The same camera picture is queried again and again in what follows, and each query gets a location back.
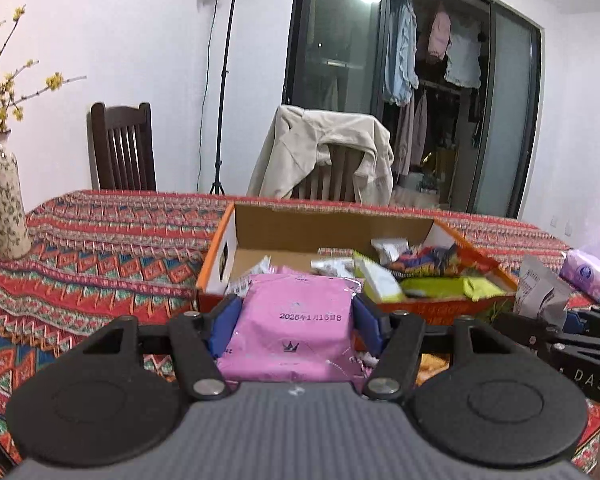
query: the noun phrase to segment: table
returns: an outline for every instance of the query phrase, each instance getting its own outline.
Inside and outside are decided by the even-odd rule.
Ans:
[[[89,334],[124,314],[162,323],[194,306],[194,285],[229,201],[273,201],[154,192],[79,191],[43,203],[28,215],[34,244],[16,262],[0,261],[0,441],[17,452],[6,430],[11,392]],[[524,254],[554,270],[560,240],[512,219],[440,210],[369,208],[355,204],[275,201],[276,206],[355,209],[366,214],[436,217],[517,273]],[[574,295],[571,303],[586,304]],[[144,366],[173,377],[168,357]],[[600,406],[590,405],[579,463],[594,461]]]

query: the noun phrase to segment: dark wooden chair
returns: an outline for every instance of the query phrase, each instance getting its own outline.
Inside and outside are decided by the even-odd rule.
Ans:
[[[329,145],[330,166],[316,166],[293,189],[291,198],[355,202],[353,174],[362,162],[363,153],[347,146]]]
[[[149,103],[138,108],[96,103],[91,132],[100,189],[155,191]]]

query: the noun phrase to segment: round black pad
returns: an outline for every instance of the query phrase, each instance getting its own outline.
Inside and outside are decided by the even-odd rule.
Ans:
[[[581,391],[520,354],[483,354],[423,384],[411,399],[420,431],[443,452],[497,468],[569,455],[587,425]]]
[[[7,425],[24,455],[103,466],[140,455],[171,433],[181,413],[177,389],[138,364],[107,357],[71,367],[58,362],[14,392]]]

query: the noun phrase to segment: studio light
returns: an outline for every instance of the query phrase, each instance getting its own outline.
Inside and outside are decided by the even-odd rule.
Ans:
[[[216,174],[214,182],[211,185],[211,194],[224,194],[222,183],[220,182],[220,166],[222,166],[222,160],[220,159],[221,147],[222,147],[222,112],[224,111],[224,90],[226,88],[226,75],[229,73],[227,70],[227,63],[229,61],[229,42],[231,40],[231,25],[234,22],[234,9],[235,0],[231,0],[231,7],[229,8],[229,23],[226,28],[226,43],[224,44],[224,63],[222,64],[222,75],[220,82],[220,101],[218,105],[218,135],[216,136]]]

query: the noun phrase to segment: glass panel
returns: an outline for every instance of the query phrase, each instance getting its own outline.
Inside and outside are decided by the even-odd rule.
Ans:
[[[380,1],[302,1],[291,104],[371,112]]]
[[[523,152],[532,72],[529,26],[492,8],[495,24],[493,92],[475,212],[507,216]]]

